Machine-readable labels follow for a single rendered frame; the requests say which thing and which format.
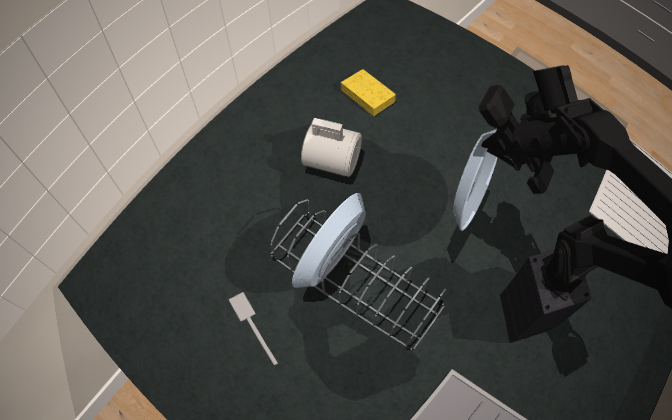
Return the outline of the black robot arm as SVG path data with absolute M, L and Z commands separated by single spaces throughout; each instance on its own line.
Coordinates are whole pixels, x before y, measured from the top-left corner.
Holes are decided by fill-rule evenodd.
M 550 151 L 577 154 L 580 167 L 591 163 L 615 174 L 666 225 L 669 243 L 666 254 L 611 237 L 604 220 L 590 215 L 558 234 L 542 283 L 567 301 L 599 266 L 658 290 L 672 309 L 672 178 L 634 146 L 612 113 L 590 98 L 578 100 L 570 68 L 561 66 L 533 71 L 539 91 L 525 95 L 527 112 L 520 120 L 547 113 Z

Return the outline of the white round plate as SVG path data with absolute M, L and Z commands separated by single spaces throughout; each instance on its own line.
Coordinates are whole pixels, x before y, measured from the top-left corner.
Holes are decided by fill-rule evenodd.
M 331 266 L 325 277 L 344 256 L 355 238 L 350 237 L 359 232 L 365 216 L 362 195 L 355 193 L 348 197 L 330 215 L 308 245 L 295 269 L 292 286 L 300 288 L 319 284 L 329 262 Z M 336 259 L 331 261 L 348 239 L 350 239 L 348 244 Z
M 492 177 L 497 157 L 488 153 L 488 148 L 482 147 L 481 144 L 486 138 L 494 134 L 496 130 L 481 135 L 469 157 L 460 180 L 454 201 L 453 214 L 461 231 L 473 219 Z

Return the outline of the grey metal dish rack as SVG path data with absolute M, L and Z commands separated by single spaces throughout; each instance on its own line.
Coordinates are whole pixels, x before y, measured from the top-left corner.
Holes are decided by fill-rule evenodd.
M 308 228 L 306 228 L 306 226 L 311 222 L 311 220 L 314 221 L 315 223 L 317 223 L 318 225 L 320 225 L 320 226 L 322 227 L 322 224 L 320 224 L 319 222 L 317 222 L 316 220 L 313 219 L 315 216 L 314 216 L 314 215 L 311 216 L 310 202 L 309 202 L 308 199 L 303 200 L 303 201 L 300 201 L 300 202 L 298 202 L 298 204 L 301 204 L 301 203 L 304 203 L 304 202 L 307 202 L 307 203 L 308 203 L 309 214 L 306 214 L 306 215 L 305 215 L 305 216 L 306 216 L 306 219 L 308 220 L 308 222 L 307 222 L 304 226 L 303 226 L 302 224 L 299 223 L 299 222 L 302 220 L 302 218 L 304 217 L 304 215 L 302 215 L 301 218 L 296 222 L 296 224 L 290 229 L 290 231 L 289 231 L 289 232 L 285 235 L 285 237 L 280 241 L 280 243 L 275 247 L 275 249 L 274 249 L 272 243 L 273 243 L 273 241 L 274 241 L 274 239 L 275 239 L 275 236 L 276 236 L 276 234 L 277 234 L 277 232 L 278 232 L 279 227 L 276 228 L 276 231 L 275 231 L 275 233 L 274 233 L 274 235 L 273 235 L 273 238 L 272 238 L 272 240 L 271 240 L 271 247 L 272 247 L 272 250 L 273 250 L 273 251 L 271 252 L 271 254 L 274 253 L 274 255 L 271 255 L 272 259 L 273 259 L 274 261 L 277 260 L 278 262 L 280 262 L 282 265 L 284 265 L 285 267 L 287 267 L 287 268 L 288 268 L 289 270 L 291 270 L 292 272 L 295 272 L 295 271 L 294 271 L 293 268 L 292 268 L 289 254 L 292 255 L 294 258 L 296 258 L 297 260 L 300 261 L 300 259 L 299 259 L 297 256 L 295 256 L 294 254 L 291 253 L 291 250 L 292 250 L 292 247 L 293 247 L 293 245 L 294 245 L 294 243 L 295 243 L 295 241 L 296 241 L 296 238 L 294 238 L 294 240 L 293 240 L 293 242 L 292 242 L 292 244 L 291 244 L 291 246 L 290 246 L 289 251 L 288 251 L 287 249 L 285 249 L 284 247 L 282 247 L 282 246 L 281 246 L 281 243 L 286 239 L 286 237 L 291 233 L 291 231 L 297 226 L 297 224 L 300 225 L 300 226 L 303 227 L 303 228 L 298 232 L 298 234 L 296 235 L 296 237 L 298 237 L 304 229 L 307 230 L 308 232 L 310 232 L 311 234 L 313 234 L 314 236 L 316 235 L 316 234 L 313 233 L 311 230 L 309 230 Z M 355 315 L 357 315 L 358 317 L 360 317 L 361 319 L 363 319 L 364 321 L 368 322 L 369 324 L 371 324 L 372 326 L 374 326 L 375 328 L 377 328 L 378 330 L 382 331 L 383 333 L 385 333 L 385 334 L 388 335 L 389 337 L 393 338 L 393 339 L 396 340 L 397 342 L 399 342 L 399 343 L 401 343 L 402 345 L 406 346 L 406 349 L 407 349 L 407 350 L 412 350 L 411 345 L 408 345 L 408 344 L 410 343 L 410 341 L 412 340 L 412 337 L 416 337 L 416 338 L 419 339 L 419 341 L 418 341 L 418 342 L 416 343 L 416 345 L 413 347 L 413 348 L 415 348 L 415 347 L 417 347 L 417 345 L 419 344 L 419 342 L 422 340 L 422 338 L 425 336 L 425 334 L 427 333 L 427 331 L 430 329 L 430 327 L 432 326 L 432 324 L 434 323 L 434 321 L 437 319 L 437 317 L 439 316 L 439 314 L 440 314 L 441 311 L 443 310 L 444 306 L 442 306 L 442 308 L 440 309 L 440 311 L 439 311 L 438 314 L 437 314 L 435 311 L 433 311 L 433 308 L 435 307 L 435 305 L 437 304 L 437 302 L 438 302 L 438 305 L 439 305 L 439 306 L 444 305 L 444 303 L 443 303 L 443 301 L 441 300 L 441 298 L 442 298 L 442 296 L 444 295 L 446 289 L 444 289 L 444 290 L 442 291 L 442 293 L 440 294 L 440 297 L 438 297 L 437 299 L 434 298 L 433 296 L 431 296 L 430 294 L 428 294 L 428 293 L 426 293 L 426 292 L 424 291 L 425 288 L 426 288 L 426 286 L 427 286 L 427 283 L 428 283 L 428 281 L 429 281 L 429 278 L 427 278 L 427 279 L 423 282 L 422 285 L 424 285 L 424 287 L 423 287 L 423 286 L 420 286 L 420 288 L 417 287 L 416 285 L 414 285 L 414 284 L 412 284 L 411 282 L 408 281 L 409 276 L 410 276 L 411 271 L 412 271 L 412 267 L 408 268 L 408 269 L 404 272 L 404 273 L 406 274 L 406 273 L 409 271 L 408 276 L 407 276 L 407 279 L 403 278 L 404 275 L 400 276 L 400 275 L 398 275 L 397 273 L 395 273 L 394 271 L 392 271 L 393 263 L 394 263 L 394 259 L 395 259 L 395 256 L 394 256 L 394 255 L 393 255 L 392 257 L 390 257 L 388 260 L 386 260 L 386 262 L 389 262 L 389 261 L 392 259 L 391 267 L 390 267 L 390 269 L 389 269 L 388 267 L 385 266 L 386 263 L 381 264 L 380 262 L 378 262 L 378 261 L 376 260 L 376 253 L 377 253 L 377 246 L 378 246 L 378 245 L 375 244 L 375 245 L 371 246 L 370 248 L 368 248 L 368 250 L 371 250 L 371 249 L 373 249 L 373 248 L 375 247 L 374 258 L 372 258 L 371 256 L 369 256 L 369 255 L 367 254 L 368 251 L 363 252 L 363 251 L 361 251 L 361 250 L 359 249 L 359 246 L 360 246 L 360 233 L 356 233 L 356 234 L 352 235 L 352 236 L 351 236 L 351 239 L 354 238 L 354 237 L 357 236 L 357 235 L 358 235 L 358 244 L 357 244 L 357 247 L 355 247 L 355 246 L 352 245 L 352 244 L 351 244 L 351 246 L 352 246 L 353 248 L 355 248 L 356 250 L 358 250 L 359 252 L 361 252 L 361 253 L 363 254 L 363 256 L 362 256 L 362 257 L 359 259 L 359 261 L 357 262 L 356 260 L 354 260 L 353 258 L 349 257 L 348 255 L 346 255 L 346 254 L 344 255 L 344 256 L 346 256 L 347 258 L 349 258 L 350 260 L 352 260 L 353 262 L 356 263 L 356 265 L 352 268 L 352 270 L 350 271 L 350 273 L 352 273 L 352 272 L 355 270 L 355 268 L 359 265 L 359 266 L 361 266 L 362 268 L 364 268 L 365 270 L 367 270 L 367 271 L 369 271 L 370 273 L 372 273 L 373 275 L 375 275 L 375 276 L 373 277 L 373 279 L 369 282 L 369 284 L 368 284 L 369 286 L 372 284 L 372 282 L 375 280 L 375 278 L 378 277 L 379 279 L 381 279 L 382 281 L 384 281 L 385 283 L 387 283 L 387 284 L 389 284 L 390 286 L 393 287 L 392 290 L 391 290 L 391 291 L 389 292 L 389 294 L 387 295 L 387 297 L 389 297 L 389 296 L 391 295 L 391 293 L 394 291 L 394 289 L 396 289 L 396 290 L 398 290 L 399 292 L 403 293 L 404 295 L 406 295 L 407 297 L 409 297 L 409 298 L 411 299 L 410 302 L 409 302 L 409 303 L 407 304 L 407 306 L 405 307 L 405 309 L 407 309 L 407 308 L 409 307 L 409 305 L 412 303 L 413 300 L 414 300 L 415 302 L 417 302 L 418 304 L 420 304 L 421 306 L 425 307 L 426 309 L 428 309 L 428 310 L 430 309 L 430 308 L 428 308 L 427 306 L 425 306 L 424 304 L 422 304 L 421 302 L 419 302 L 419 301 L 417 301 L 416 299 L 414 299 L 414 298 L 417 296 L 417 294 L 419 293 L 419 291 L 423 292 L 424 294 L 426 294 L 427 296 L 429 296 L 430 298 L 432 298 L 432 299 L 435 300 L 435 303 L 433 304 L 433 306 L 431 307 L 431 309 L 428 311 L 428 313 L 426 314 L 426 316 L 424 317 L 423 320 L 425 320 L 425 319 L 428 317 L 428 315 L 430 314 L 430 312 L 436 314 L 436 317 L 435 317 L 434 320 L 431 322 L 431 324 L 430 324 L 429 327 L 426 329 L 426 331 L 425 331 L 424 334 L 421 336 L 421 338 L 418 337 L 418 336 L 415 335 L 415 334 L 416 334 L 416 332 L 419 330 L 419 328 L 421 327 L 421 325 L 423 324 L 423 322 L 421 322 L 421 323 L 419 324 L 419 326 L 418 326 L 417 329 L 414 331 L 414 333 L 410 332 L 409 330 L 405 329 L 405 328 L 402 327 L 401 325 L 397 324 L 397 323 L 399 322 L 399 320 L 401 319 L 401 317 L 403 316 L 403 314 L 405 313 L 405 311 L 402 311 L 401 315 L 399 316 L 399 318 L 397 319 L 396 322 L 394 322 L 394 321 L 391 320 L 390 318 L 388 318 L 388 317 L 386 317 L 385 315 L 383 315 L 382 313 L 380 313 L 380 310 L 381 310 L 381 308 L 383 307 L 383 305 L 385 304 L 386 299 L 384 299 L 384 301 L 383 301 L 383 303 L 381 304 L 381 306 L 379 307 L 378 311 L 377 311 L 376 309 L 372 308 L 371 306 L 369 306 L 368 304 L 366 304 L 365 302 L 363 302 L 363 301 L 362 301 L 362 298 L 363 298 L 363 296 L 365 295 L 366 291 L 368 290 L 368 287 L 365 288 L 365 290 L 364 290 L 364 292 L 362 293 L 360 299 L 357 298 L 356 296 L 354 296 L 353 294 L 349 293 L 349 292 L 346 291 L 345 289 L 343 289 L 344 286 L 345 286 L 345 284 L 346 284 L 346 282 L 347 282 L 347 280 L 348 280 L 348 278 L 350 277 L 350 275 L 347 275 L 347 277 L 346 277 L 346 279 L 345 279 L 345 281 L 344 281 L 344 283 L 343 283 L 343 285 L 342 285 L 341 287 L 340 287 L 339 285 L 337 285 L 336 283 L 334 283 L 334 282 L 333 282 L 332 280 L 330 280 L 329 278 L 325 277 L 325 275 L 327 274 L 327 272 L 328 272 L 328 270 L 329 270 L 329 268 L 330 268 L 330 266 L 331 266 L 331 262 L 330 262 L 329 265 L 327 266 L 327 268 L 326 268 L 326 270 L 325 270 L 325 272 L 324 272 L 322 278 L 324 279 L 324 277 L 325 277 L 326 280 L 328 280 L 329 282 L 331 282 L 332 284 L 334 284 L 335 286 L 337 286 L 338 288 L 340 288 L 340 291 L 339 291 L 339 301 L 336 300 L 335 298 L 333 298 L 332 296 L 330 296 L 329 294 L 327 294 L 327 293 L 325 292 L 324 280 L 323 280 L 323 279 L 321 279 L 321 282 L 322 282 L 322 289 L 323 289 L 323 291 L 322 291 L 322 289 L 320 289 L 320 288 L 317 287 L 317 286 L 314 286 L 314 287 L 315 287 L 316 289 L 318 289 L 319 291 L 321 291 L 322 293 L 324 293 L 325 295 L 327 295 L 328 297 L 330 297 L 331 299 L 333 299 L 334 301 L 336 301 L 337 303 L 339 303 L 340 305 L 342 305 L 343 307 L 345 307 L 346 309 L 348 309 L 349 311 L 351 311 L 352 313 L 354 313 Z M 275 251 L 276 251 L 276 249 L 277 249 L 278 247 L 282 248 L 283 250 L 285 250 L 285 251 L 287 252 L 287 254 L 288 254 L 288 255 L 287 255 L 287 258 L 288 258 L 288 262 L 289 262 L 290 267 L 287 266 L 286 264 L 284 264 L 284 263 L 283 263 L 282 261 L 280 261 L 279 259 L 277 259 L 277 256 L 276 256 Z M 366 254 L 367 254 L 367 255 L 366 255 Z M 274 256 L 275 256 L 275 257 L 274 257 Z M 379 265 L 382 266 L 376 274 L 375 274 L 374 272 L 372 272 L 371 270 L 369 270 L 368 268 L 366 268 L 365 266 L 363 266 L 362 264 L 360 264 L 360 262 L 362 261 L 362 259 L 363 259 L 365 256 L 367 256 L 368 258 L 370 258 L 371 260 L 375 261 L 376 263 L 378 263 Z M 382 277 L 380 277 L 380 276 L 378 275 L 378 274 L 381 272 L 381 270 L 382 270 L 383 268 L 387 269 L 388 271 L 392 272 L 393 274 L 395 274 L 396 276 L 398 276 L 398 277 L 400 278 L 400 279 L 398 280 L 398 282 L 395 284 L 395 286 L 392 285 L 391 283 L 389 283 L 388 281 L 386 281 L 385 279 L 383 279 Z M 403 292 L 402 290 L 400 290 L 399 288 L 397 288 L 397 285 L 400 283 L 401 280 L 404 280 L 405 282 L 409 283 L 410 285 L 412 285 L 413 287 L 415 287 L 416 289 L 418 289 L 417 292 L 415 293 L 415 295 L 414 295 L 413 297 L 411 297 L 410 295 L 406 294 L 405 292 Z M 426 284 L 425 284 L 425 283 L 426 283 Z M 422 287 L 423 287 L 423 289 L 422 289 Z M 345 306 L 344 304 L 342 304 L 342 299 L 341 299 L 341 291 L 342 291 L 342 289 L 343 289 L 344 292 L 346 292 L 347 294 L 349 294 L 350 296 L 352 296 L 353 298 L 355 298 L 356 300 L 358 300 L 356 312 L 354 312 L 353 310 L 351 310 L 350 308 L 348 308 L 347 306 Z M 439 299 L 440 299 L 440 300 L 439 300 Z M 394 326 L 392 327 L 392 330 L 391 330 L 391 332 L 390 332 L 390 335 L 389 335 L 389 333 L 385 332 L 384 330 L 382 330 L 381 328 L 379 328 L 378 326 L 375 325 L 377 315 L 375 315 L 375 317 L 374 317 L 374 321 L 373 321 L 373 323 L 371 323 L 370 321 L 368 321 L 367 319 L 365 319 L 364 317 L 362 317 L 361 315 L 358 314 L 358 312 L 359 312 L 359 303 L 360 303 L 360 302 L 361 302 L 362 304 L 364 304 L 365 306 L 369 307 L 370 309 L 372 309 L 373 311 L 375 311 L 376 314 L 379 314 L 379 315 L 383 316 L 384 318 L 386 318 L 387 320 L 389 320 L 390 322 L 395 323 Z M 395 337 L 392 336 L 393 330 L 394 330 L 394 328 L 395 328 L 396 325 L 397 325 L 398 327 L 400 327 L 401 329 L 405 330 L 406 332 L 408 332 L 409 334 L 412 335 L 412 337 L 410 337 L 410 339 L 409 339 L 409 341 L 407 342 L 407 344 L 401 342 L 400 340 L 398 340 L 397 338 L 395 338 Z M 415 336 L 414 336 L 414 335 L 415 335 Z

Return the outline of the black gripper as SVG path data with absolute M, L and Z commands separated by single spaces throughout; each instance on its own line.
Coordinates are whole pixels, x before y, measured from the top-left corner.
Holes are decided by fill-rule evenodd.
M 529 177 L 527 182 L 529 188 L 533 194 L 543 194 L 554 173 L 550 162 L 553 156 L 557 156 L 550 151 L 546 142 L 545 124 L 549 116 L 546 113 L 541 115 L 540 120 L 525 119 L 518 123 L 511 113 L 514 105 L 501 85 L 489 87 L 479 105 L 479 112 L 489 125 L 498 128 L 481 146 L 488 148 L 488 153 L 508 163 L 516 171 L 526 162 L 531 172 L 534 171 L 534 177 Z

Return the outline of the grey mug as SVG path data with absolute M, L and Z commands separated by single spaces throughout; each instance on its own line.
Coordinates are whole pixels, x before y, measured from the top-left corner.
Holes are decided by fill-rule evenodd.
M 330 131 L 335 131 L 336 136 Z M 303 143 L 302 164 L 349 177 L 357 164 L 361 142 L 360 133 L 343 129 L 342 124 L 314 118 Z

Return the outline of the yellow sponge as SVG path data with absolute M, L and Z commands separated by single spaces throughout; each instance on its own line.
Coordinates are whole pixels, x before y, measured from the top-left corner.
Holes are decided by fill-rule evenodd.
M 363 69 L 342 81 L 341 90 L 372 116 L 393 104 L 396 96 Z

